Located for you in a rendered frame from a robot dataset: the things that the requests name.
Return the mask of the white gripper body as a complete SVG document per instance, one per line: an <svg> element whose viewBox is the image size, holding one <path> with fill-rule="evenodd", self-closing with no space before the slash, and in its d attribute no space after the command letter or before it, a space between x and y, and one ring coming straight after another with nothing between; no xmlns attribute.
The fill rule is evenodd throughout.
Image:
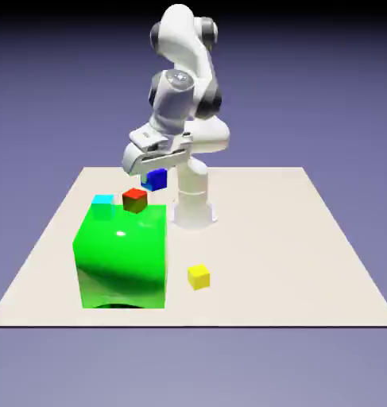
<svg viewBox="0 0 387 407"><path fill-rule="evenodd" d="M155 169L170 169L186 162L191 156L192 142L184 141L171 153L163 149L143 152L130 142L124 150L122 168L130 176L147 174Z"/></svg>

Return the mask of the small blue cube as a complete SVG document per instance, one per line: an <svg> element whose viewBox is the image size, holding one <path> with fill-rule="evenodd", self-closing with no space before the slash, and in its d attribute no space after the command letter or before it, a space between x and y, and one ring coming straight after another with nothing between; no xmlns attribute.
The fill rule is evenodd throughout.
<svg viewBox="0 0 387 407"><path fill-rule="evenodd" d="M151 192L155 192L167 188L167 183L167 169L154 169L146 174L145 181L141 182L141 186Z"/></svg>

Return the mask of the small red cube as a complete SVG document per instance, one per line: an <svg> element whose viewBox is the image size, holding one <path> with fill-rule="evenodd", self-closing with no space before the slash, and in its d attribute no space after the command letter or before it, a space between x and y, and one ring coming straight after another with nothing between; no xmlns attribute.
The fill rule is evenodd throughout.
<svg viewBox="0 0 387 407"><path fill-rule="evenodd" d="M143 211L148 205L147 191L138 188L131 188L122 193L122 206L125 211L137 214Z"/></svg>

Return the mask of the small cyan cube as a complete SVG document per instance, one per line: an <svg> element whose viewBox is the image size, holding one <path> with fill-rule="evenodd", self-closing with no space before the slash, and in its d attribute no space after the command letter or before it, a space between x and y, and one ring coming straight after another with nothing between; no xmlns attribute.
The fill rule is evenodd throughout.
<svg viewBox="0 0 387 407"><path fill-rule="evenodd" d="M114 196L109 194L95 195L91 201L91 214L97 220L109 220L114 216Z"/></svg>

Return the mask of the small yellow cube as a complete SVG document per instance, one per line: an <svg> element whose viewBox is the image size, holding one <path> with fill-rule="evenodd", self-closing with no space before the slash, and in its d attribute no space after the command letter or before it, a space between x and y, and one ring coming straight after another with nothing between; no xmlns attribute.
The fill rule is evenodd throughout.
<svg viewBox="0 0 387 407"><path fill-rule="evenodd" d="M210 272L204 264L188 268L188 282L194 290L210 286Z"/></svg>

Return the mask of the large green box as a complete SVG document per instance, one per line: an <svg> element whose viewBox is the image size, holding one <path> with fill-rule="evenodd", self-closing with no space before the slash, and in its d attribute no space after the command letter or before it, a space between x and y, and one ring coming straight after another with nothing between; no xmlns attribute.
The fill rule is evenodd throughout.
<svg viewBox="0 0 387 407"><path fill-rule="evenodd" d="M140 213L114 205L97 220L91 206L72 243L84 308L154 308L165 305L168 254L165 205Z"/></svg>

